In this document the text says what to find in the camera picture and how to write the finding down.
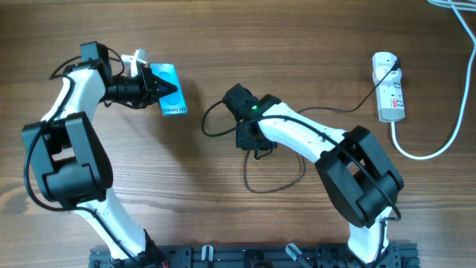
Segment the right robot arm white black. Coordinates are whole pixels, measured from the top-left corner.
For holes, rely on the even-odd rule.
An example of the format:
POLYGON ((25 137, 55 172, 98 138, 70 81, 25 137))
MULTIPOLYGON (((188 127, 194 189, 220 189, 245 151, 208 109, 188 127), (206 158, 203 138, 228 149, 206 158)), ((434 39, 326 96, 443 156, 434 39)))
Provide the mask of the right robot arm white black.
POLYGON ((404 182, 371 131, 327 127, 239 83, 220 103, 236 121, 231 130, 238 148, 268 155, 282 144, 314 164, 331 203, 350 224, 349 250, 368 267, 380 265, 389 245, 387 223, 402 217, 396 201, 404 182))

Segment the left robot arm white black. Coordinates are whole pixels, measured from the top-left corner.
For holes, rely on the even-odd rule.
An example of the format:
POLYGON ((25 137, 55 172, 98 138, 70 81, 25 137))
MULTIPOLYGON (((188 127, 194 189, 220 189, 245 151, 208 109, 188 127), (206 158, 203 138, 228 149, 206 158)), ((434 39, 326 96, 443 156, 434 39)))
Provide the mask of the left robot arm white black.
POLYGON ((80 55, 52 72, 52 80, 62 79, 58 98, 22 129, 25 188, 38 206, 85 219, 108 246, 112 266, 168 267, 170 260, 117 198, 111 162, 91 122, 100 103, 145 109, 178 87, 152 73, 144 49, 117 55, 118 74, 111 53, 97 41, 83 43, 80 55))

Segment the turquoise Galaxy S25 smartphone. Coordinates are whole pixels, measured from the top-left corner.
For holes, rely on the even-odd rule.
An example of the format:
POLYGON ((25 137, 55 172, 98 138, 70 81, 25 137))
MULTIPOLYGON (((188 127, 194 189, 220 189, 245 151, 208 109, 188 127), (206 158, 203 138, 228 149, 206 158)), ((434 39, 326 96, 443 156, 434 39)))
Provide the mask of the turquoise Galaxy S25 smartphone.
POLYGON ((186 115, 187 104, 179 82, 176 68, 172 63, 150 63, 152 73, 161 79, 159 91, 164 93, 158 99, 163 115, 186 115))

